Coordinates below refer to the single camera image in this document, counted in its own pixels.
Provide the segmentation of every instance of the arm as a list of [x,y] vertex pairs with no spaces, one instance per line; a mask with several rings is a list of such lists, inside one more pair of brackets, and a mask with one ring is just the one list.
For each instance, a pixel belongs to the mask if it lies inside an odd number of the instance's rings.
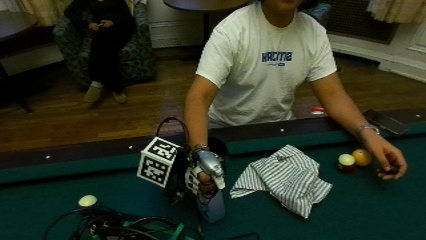
[[208,144],[210,117],[208,111],[219,88],[200,75],[190,88],[186,99],[184,119],[190,132],[190,146]]
[[311,82],[311,86],[329,116],[359,137],[368,150],[376,156],[384,170],[391,170],[391,163],[393,162],[399,165],[400,171],[397,174],[380,173],[379,176],[385,180],[401,178],[408,170],[401,151],[375,130],[365,129],[357,134],[357,128],[369,122],[344,89],[337,73]]

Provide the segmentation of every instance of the table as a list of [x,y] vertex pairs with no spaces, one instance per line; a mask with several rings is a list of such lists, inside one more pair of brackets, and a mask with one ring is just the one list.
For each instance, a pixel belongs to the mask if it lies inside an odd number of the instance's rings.
[[204,13],[204,41],[207,42],[211,35],[210,13],[219,11],[231,11],[243,7],[250,0],[163,0],[170,7]]
[[[375,166],[344,174],[337,157],[360,143],[325,118],[216,129],[211,145],[227,147],[227,216],[202,222],[206,239],[247,233],[262,239],[423,239],[426,234],[426,109],[387,111],[409,131],[385,138],[403,149],[411,170],[399,181],[376,177]],[[178,142],[176,136],[166,136]],[[51,221],[77,208],[82,196],[94,194],[103,204],[139,216],[160,215],[198,225],[195,199],[168,204],[163,188],[136,177],[140,150],[154,137],[86,143],[0,154],[0,229],[3,239],[42,239]],[[266,192],[231,199],[230,189],[248,164],[287,144],[320,164],[320,178],[333,184],[308,219],[294,214]],[[69,239],[77,219],[62,223],[51,239]]]
[[[0,11],[0,44],[6,44],[22,34],[25,34],[30,29],[38,25],[38,19],[34,15],[23,12],[9,12]],[[11,81],[10,75],[3,67],[0,61],[0,80]],[[25,99],[15,99],[27,112],[33,112],[29,103]]]

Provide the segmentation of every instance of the white striped towel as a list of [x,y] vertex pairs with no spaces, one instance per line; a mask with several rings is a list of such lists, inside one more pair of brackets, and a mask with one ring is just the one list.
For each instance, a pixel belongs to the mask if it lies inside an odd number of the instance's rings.
[[304,218],[312,205],[327,197],[332,184],[319,178],[320,164],[296,147],[287,145],[268,158],[250,164],[234,188],[232,198],[270,191],[282,204]]

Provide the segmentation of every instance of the chair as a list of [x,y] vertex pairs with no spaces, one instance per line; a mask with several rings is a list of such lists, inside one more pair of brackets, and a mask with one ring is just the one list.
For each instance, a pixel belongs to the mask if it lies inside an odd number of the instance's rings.
[[[156,76],[147,5],[144,3],[139,2],[135,5],[134,15],[136,21],[135,33],[120,53],[120,71],[127,85],[150,81]],[[79,32],[70,19],[62,16],[53,34],[75,83],[79,88],[87,89],[92,82],[88,76],[90,33]]]

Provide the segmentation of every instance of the table leg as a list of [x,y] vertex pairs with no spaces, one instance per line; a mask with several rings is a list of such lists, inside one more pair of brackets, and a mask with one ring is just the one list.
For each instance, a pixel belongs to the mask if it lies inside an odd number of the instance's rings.
[[25,108],[27,113],[33,113],[33,109],[30,107],[27,100],[23,97],[19,97],[18,87],[13,86],[14,84],[9,84],[10,83],[9,81],[11,81],[11,78],[10,78],[9,72],[5,69],[2,62],[0,62],[0,81],[2,81],[2,85],[3,85],[2,86],[3,91],[13,92],[11,100],[14,102],[17,102],[22,106],[22,108]]

